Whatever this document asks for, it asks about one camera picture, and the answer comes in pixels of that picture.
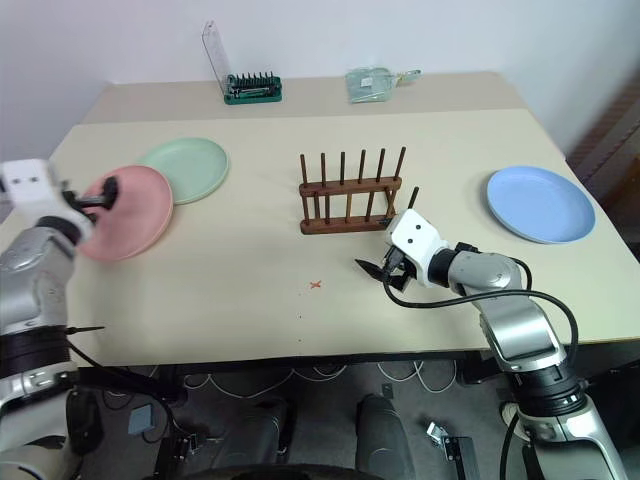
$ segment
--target blue plate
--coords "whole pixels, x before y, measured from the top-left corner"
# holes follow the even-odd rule
[[[564,177],[537,167],[509,167],[487,186],[489,208],[505,227],[540,243],[568,243],[596,223],[591,202]]]

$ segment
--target floor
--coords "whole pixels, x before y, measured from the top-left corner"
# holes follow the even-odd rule
[[[627,355],[636,355],[637,345]],[[595,356],[603,362],[606,355],[595,350]],[[411,371],[410,362],[387,362],[387,372],[403,377]],[[140,373],[148,374],[150,367],[138,367]],[[433,388],[444,386],[452,375],[452,362],[437,360],[425,362],[423,377]],[[303,375],[322,378],[312,369],[299,369]],[[236,373],[216,373],[215,381],[223,388],[237,394],[247,395],[277,383],[288,374],[288,369],[251,370]],[[192,385],[206,377],[189,378]],[[234,414],[248,403],[270,396],[281,396],[298,405],[298,419],[293,442],[290,447],[290,463],[332,464],[353,467],[356,449],[355,413],[356,404],[369,393],[382,393],[382,385],[392,383],[378,370],[376,364],[349,366],[337,378],[327,382],[311,382],[293,377],[282,386],[256,400],[238,400],[218,391],[211,383],[189,391],[188,401],[174,408],[178,422],[187,426],[205,428],[212,437],[224,434],[225,427]],[[498,414],[498,405],[507,398],[506,385],[501,378],[481,385],[461,386],[454,384],[440,394],[424,390],[417,378],[402,383],[392,383],[393,403],[402,418],[409,438],[417,477],[420,479],[455,479],[452,463],[446,461],[443,452],[436,449],[426,436],[429,421],[434,420],[446,427],[450,434],[470,436],[475,443],[480,476],[482,479],[498,478],[499,451],[505,426]],[[127,401],[125,397],[107,394],[106,400],[114,407]],[[91,480],[140,480],[151,475],[155,463],[157,445],[144,443],[139,436],[127,435],[130,409],[149,403],[148,398],[138,396],[119,411],[103,410],[105,440],[100,448],[85,458],[83,478]],[[164,425],[160,408],[155,410],[156,425]],[[160,430],[148,432],[148,438],[156,438]],[[509,478],[524,478],[519,440],[512,443],[509,457]],[[218,445],[210,442],[198,453],[189,456],[183,473],[193,473],[207,468]],[[629,465],[635,462],[630,478],[640,478],[640,455],[634,455]]]

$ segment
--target white wall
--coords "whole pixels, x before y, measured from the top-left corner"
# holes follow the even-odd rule
[[[210,18],[238,71],[502,72],[565,152],[640,66],[638,0],[0,0],[0,158],[48,156],[108,82],[211,79]]]

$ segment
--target pink plate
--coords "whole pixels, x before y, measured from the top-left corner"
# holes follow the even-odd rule
[[[167,179],[157,170],[142,165],[121,167],[96,181],[85,195],[102,192],[107,177],[118,179],[118,198],[111,210],[87,209],[98,216],[95,231],[80,245],[87,257],[115,262],[142,253],[160,238],[169,225],[173,195]]]

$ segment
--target table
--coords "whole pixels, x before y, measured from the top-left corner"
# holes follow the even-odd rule
[[[300,233],[301,153],[313,181],[320,178],[321,152],[327,155],[329,178],[338,176],[341,151],[346,152],[347,177],[353,177],[360,150],[366,148],[365,175],[375,176],[377,152],[385,147],[383,175],[390,175],[402,146],[407,154],[398,207],[407,204],[417,185],[415,208],[443,238],[525,260],[535,288],[572,308],[582,342],[640,337],[640,267],[593,199],[595,230],[569,245],[521,239],[490,214],[485,186],[501,168],[534,165],[578,183],[511,87],[495,74],[435,77],[398,89],[395,104],[378,105],[325,100],[320,87],[307,93],[316,95],[312,102],[300,85],[287,90],[285,84],[285,98],[292,92],[282,106],[286,114],[278,113],[277,104],[224,109],[214,102],[210,113],[199,106],[196,120],[185,119],[195,107],[182,108],[176,96],[164,104],[162,94],[129,95],[127,101],[108,90],[107,100],[99,100],[86,119],[93,123],[74,127],[52,156],[73,188],[82,191],[103,173],[135,163],[151,148],[178,137],[214,140],[228,153],[231,167],[212,195],[176,206],[168,230],[142,255],[115,264],[78,257],[68,286],[69,324],[106,329],[73,341],[109,365],[486,348],[472,306],[402,309],[356,265],[355,258],[381,260],[387,248],[383,232]],[[337,85],[337,80],[327,82]],[[473,85],[477,88],[470,93]],[[144,87],[123,88],[130,94]],[[166,94],[181,86],[153,88],[164,88]],[[191,97],[199,87],[184,88],[191,92],[184,96]],[[144,108],[136,98],[147,102],[146,113],[139,113]],[[318,98],[325,108],[320,115],[313,114]],[[110,123],[96,123],[101,119]],[[354,215],[364,209],[366,202],[360,200],[354,198]],[[377,201],[381,210],[382,195]],[[335,201],[331,207],[338,212],[343,205]],[[27,226],[11,214],[0,226],[0,247]],[[321,282],[321,288],[311,288],[312,282]],[[451,296],[415,282],[406,292],[416,301]],[[567,342],[562,313],[542,302]]]

